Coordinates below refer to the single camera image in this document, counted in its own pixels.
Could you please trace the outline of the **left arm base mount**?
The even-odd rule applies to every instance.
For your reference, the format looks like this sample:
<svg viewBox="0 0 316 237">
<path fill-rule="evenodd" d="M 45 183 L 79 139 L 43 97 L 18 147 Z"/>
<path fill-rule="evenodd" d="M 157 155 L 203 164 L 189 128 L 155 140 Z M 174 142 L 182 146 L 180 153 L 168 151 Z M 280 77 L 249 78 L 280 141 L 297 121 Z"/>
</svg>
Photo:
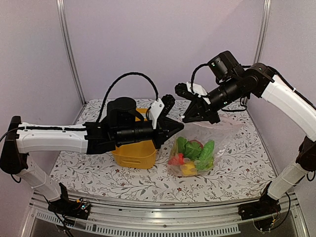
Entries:
<svg viewBox="0 0 316 237">
<path fill-rule="evenodd" d="M 67 188 L 59 183 L 61 195 L 56 201 L 48 202 L 48 210 L 66 217 L 74 217 L 87 220 L 90 215 L 91 203 L 82 197 L 77 200 L 70 200 Z"/>
</svg>

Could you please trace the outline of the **yellow lemon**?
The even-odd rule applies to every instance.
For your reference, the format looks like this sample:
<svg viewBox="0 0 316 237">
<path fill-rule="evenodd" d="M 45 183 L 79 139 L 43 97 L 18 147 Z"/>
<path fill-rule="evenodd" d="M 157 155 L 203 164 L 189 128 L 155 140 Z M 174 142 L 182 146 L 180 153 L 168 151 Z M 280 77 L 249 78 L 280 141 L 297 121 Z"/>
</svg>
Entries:
<svg viewBox="0 0 316 237">
<path fill-rule="evenodd" d="M 196 167 L 193 163 L 183 164 L 180 168 L 183 176 L 194 176 L 197 174 Z"/>
</svg>

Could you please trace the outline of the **clear zip top bag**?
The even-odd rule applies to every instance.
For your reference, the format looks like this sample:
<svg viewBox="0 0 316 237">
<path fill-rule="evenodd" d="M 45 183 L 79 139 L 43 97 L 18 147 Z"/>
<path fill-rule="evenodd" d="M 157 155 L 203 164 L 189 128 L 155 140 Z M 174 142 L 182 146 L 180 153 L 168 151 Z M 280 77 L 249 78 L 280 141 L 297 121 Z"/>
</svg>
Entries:
<svg viewBox="0 0 316 237">
<path fill-rule="evenodd" d="M 174 137 L 168 172 L 179 177 L 206 174 L 221 159 L 241 128 L 241 122 L 225 116 L 220 117 L 219 123 L 185 124 Z"/>
</svg>

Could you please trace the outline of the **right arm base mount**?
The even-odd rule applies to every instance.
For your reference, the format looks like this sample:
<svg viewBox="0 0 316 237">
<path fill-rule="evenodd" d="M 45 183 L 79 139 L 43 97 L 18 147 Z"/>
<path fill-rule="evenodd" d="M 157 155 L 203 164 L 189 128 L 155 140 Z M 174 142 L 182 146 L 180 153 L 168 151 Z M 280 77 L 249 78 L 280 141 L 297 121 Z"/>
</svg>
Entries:
<svg viewBox="0 0 316 237">
<path fill-rule="evenodd" d="M 272 230 L 279 217 L 281 206 L 278 200 L 268 196 L 268 187 L 265 187 L 258 201 L 241 204 L 238 206 L 238 214 L 242 220 L 259 218 L 270 215 L 269 218 L 261 219 L 254 222 L 257 230 L 266 232 Z"/>
</svg>

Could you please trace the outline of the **green cucumber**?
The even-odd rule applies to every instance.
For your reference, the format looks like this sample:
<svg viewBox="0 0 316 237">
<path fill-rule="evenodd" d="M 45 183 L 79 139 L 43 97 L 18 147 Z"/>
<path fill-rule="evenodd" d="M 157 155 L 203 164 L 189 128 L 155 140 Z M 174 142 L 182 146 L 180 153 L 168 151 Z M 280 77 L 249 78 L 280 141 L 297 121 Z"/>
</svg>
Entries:
<svg viewBox="0 0 316 237">
<path fill-rule="evenodd" d="M 215 142 L 213 140 L 209 140 L 207 143 L 205 143 L 201 150 L 201 153 L 199 154 L 198 162 L 196 163 L 197 170 L 206 170 L 213 166 L 214 146 Z"/>
</svg>

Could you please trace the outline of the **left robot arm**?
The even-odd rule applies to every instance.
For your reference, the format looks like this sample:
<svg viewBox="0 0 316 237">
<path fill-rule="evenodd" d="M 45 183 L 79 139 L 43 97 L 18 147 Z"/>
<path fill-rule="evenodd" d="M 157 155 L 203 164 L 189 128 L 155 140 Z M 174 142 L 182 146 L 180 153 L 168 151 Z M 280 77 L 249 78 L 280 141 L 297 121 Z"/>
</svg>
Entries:
<svg viewBox="0 0 316 237">
<path fill-rule="evenodd" d="M 159 149 L 170 137 L 183 129 L 183 124 L 167 115 L 175 100 L 165 95 L 155 100 L 144 117 L 136 109 L 136 101 L 121 97 L 105 105 L 106 116 L 95 122 L 77 125 L 49 126 L 11 119 L 2 136 L 1 170 L 25 180 L 40 192 L 62 214 L 70 214 L 73 203 L 64 185 L 53 181 L 39 168 L 29 154 L 41 151 L 69 151 L 99 155 L 122 145 L 151 140 Z"/>
</svg>

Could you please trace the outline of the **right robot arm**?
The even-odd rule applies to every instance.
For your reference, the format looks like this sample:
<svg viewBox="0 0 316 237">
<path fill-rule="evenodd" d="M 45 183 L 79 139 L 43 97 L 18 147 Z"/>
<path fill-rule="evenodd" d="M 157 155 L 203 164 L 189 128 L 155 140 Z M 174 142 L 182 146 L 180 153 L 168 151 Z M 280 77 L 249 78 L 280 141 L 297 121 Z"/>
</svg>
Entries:
<svg viewBox="0 0 316 237">
<path fill-rule="evenodd" d="M 217 87 L 208 92 L 195 83 L 199 69 L 208 67 Z M 190 105 L 183 114 L 184 123 L 206 121 L 219 123 L 219 110 L 243 97 L 255 96 L 278 109 L 305 135 L 295 160 L 268 184 L 255 211 L 266 215 L 278 200 L 308 173 L 316 171 L 316 107 L 273 67 L 263 63 L 242 65 L 230 51 L 224 51 L 197 66 L 188 82 L 175 87 L 176 94 Z"/>
</svg>

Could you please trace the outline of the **yellow plastic basket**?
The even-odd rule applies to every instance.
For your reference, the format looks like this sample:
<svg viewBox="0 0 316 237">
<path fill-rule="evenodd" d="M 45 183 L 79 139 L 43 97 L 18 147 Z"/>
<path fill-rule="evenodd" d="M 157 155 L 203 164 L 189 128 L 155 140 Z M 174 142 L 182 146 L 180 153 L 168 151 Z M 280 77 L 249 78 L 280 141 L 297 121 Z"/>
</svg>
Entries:
<svg viewBox="0 0 316 237">
<path fill-rule="evenodd" d="M 156 162 L 157 150 L 152 140 L 122 145 L 112 151 L 112 155 L 119 166 L 150 169 Z"/>
</svg>

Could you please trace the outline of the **orange carrot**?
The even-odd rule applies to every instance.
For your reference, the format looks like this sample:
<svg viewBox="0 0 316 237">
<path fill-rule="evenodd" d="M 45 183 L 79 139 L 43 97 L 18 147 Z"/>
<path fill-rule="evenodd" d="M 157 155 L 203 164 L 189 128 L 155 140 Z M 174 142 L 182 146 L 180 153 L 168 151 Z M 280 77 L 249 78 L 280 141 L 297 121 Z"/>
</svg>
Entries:
<svg viewBox="0 0 316 237">
<path fill-rule="evenodd" d="M 197 140 L 187 140 L 179 136 L 171 149 L 168 165 L 184 165 L 199 157 L 203 144 Z"/>
</svg>

